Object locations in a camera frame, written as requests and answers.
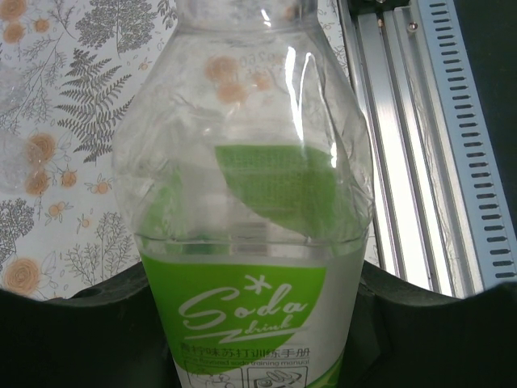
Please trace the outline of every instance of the bottle neck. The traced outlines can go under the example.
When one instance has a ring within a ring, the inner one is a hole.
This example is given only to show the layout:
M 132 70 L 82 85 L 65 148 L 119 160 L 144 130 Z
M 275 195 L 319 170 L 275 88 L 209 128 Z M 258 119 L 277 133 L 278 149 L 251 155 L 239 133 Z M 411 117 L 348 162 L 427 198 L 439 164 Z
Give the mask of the bottle neck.
M 317 20 L 317 0 L 177 0 L 179 18 L 190 27 L 251 31 Z

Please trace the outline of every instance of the bottle label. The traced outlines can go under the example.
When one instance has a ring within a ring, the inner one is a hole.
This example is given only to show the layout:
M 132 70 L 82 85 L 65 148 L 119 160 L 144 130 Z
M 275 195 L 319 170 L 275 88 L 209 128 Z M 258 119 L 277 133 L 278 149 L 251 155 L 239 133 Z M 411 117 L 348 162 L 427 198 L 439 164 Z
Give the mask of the bottle label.
M 363 256 L 143 255 L 183 388 L 336 386 Z

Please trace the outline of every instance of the vent slot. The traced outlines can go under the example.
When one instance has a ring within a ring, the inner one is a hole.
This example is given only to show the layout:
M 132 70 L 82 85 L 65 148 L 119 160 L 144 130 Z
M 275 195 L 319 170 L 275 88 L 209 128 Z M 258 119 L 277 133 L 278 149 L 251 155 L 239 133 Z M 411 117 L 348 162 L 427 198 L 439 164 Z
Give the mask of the vent slot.
M 517 239 L 453 0 L 418 0 L 486 288 L 517 280 Z

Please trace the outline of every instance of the plastic bottle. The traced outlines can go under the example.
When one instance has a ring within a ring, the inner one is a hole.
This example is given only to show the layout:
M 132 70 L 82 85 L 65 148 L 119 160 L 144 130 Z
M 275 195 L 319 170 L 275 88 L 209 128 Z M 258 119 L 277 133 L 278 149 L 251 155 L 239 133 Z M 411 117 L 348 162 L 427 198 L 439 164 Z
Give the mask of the plastic bottle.
M 177 3 L 113 166 L 182 385 L 334 386 L 372 162 L 317 2 Z

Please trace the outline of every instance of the black plastic base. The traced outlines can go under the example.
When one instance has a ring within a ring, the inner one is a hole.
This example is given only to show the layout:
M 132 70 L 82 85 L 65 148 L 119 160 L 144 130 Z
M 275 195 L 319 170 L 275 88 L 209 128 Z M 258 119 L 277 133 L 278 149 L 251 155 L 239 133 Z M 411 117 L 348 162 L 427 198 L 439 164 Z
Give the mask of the black plastic base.
M 69 300 L 0 291 L 0 386 L 179 387 L 143 267 Z M 517 285 L 457 301 L 365 264 L 342 387 L 517 386 Z
M 374 14 L 393 11 L 399 6 L 407 6 L 410 0 L 347 0 L 352 15 Z

